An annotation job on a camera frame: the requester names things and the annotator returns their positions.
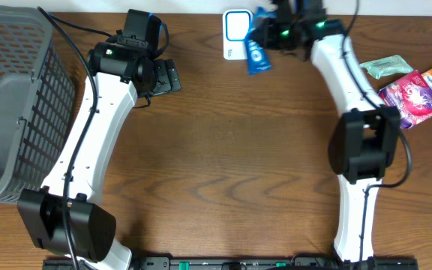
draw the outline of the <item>green light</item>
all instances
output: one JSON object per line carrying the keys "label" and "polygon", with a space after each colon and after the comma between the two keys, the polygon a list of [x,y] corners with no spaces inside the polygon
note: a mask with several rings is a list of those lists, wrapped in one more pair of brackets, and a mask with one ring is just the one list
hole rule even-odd
{"label": "green light", "polygon": [[316,24],[316,27],[317,27],[317,28],[323,28],[325,24],[326,24],[325,21],[318,22],[318,23]]}

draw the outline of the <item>camera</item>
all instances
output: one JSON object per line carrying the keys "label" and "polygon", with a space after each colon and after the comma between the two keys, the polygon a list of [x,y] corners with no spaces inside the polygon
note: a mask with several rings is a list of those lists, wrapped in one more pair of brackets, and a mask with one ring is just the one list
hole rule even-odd
{"label": "camera", "polygon": [[[161,29],[166,44],[158,49]],[[156,59],[164,53],[170,37],[166,24],[152,13],[129,10],[124,30],[100,42],[88,54],[91,75],[98,72],[132,82],[138,98],[150,98],[181,90],[178,71],[172,59]]]}

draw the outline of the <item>wooden table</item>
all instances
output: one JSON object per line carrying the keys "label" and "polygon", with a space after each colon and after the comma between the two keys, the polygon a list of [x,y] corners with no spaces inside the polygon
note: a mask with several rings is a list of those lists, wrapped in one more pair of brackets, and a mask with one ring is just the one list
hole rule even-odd
{"label": "wooden table", "polygon": [[[107,32],[125,14],[62,13]],[[328,253],[338,229],[339,187],[326,149],[338,120],[311,63],[270,52],[273,69],[248,76],[222,55],[221,15],[160,15],[183,90],[127,117],[109,162],[103,207],[129,248],[175,257]],[[343,18],[347,24],[349,17]],[[104,37],[65,28],[86,54]],[[402,55],[432,68],[432,18],[362,16],[352,31],[360,62]],[[81,98],[85,74],[69,46],[55,45]],[[371,79],[379,89],[401,75]],[[414,171],[382,190],[373,246],[378,256],[414,255],[432,269],[432,119],[405,132]],[[387,182],[406,160],[401,145]],[[0,205],[0,269],[40,269],[51,253],[33,247],[15,205]]]}

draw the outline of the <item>basket mesh side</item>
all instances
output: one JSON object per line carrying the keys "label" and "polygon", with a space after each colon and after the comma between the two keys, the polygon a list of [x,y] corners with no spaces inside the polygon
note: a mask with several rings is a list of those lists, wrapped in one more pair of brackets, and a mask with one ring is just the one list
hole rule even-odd
{"label": "basket mesh side", "polygon": [[0,23],[0,79],[6,74],[30,74],[43,41],[41,27]]}
{"label": "basket mesh side", "polygon": [[0,203],[15,203],[24,188],[37,190],[65,145],[75,91],[53,46],[46,54],[40,80],[13,181],[0,196]]}

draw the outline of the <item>green connector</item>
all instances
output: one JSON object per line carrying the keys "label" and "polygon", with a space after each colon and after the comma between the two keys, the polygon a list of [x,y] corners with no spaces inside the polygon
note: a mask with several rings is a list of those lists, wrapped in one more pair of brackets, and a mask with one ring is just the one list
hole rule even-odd
{"label": "green connector", "polygon": [[180,262],[179,270],[189,270],[189,262]]}

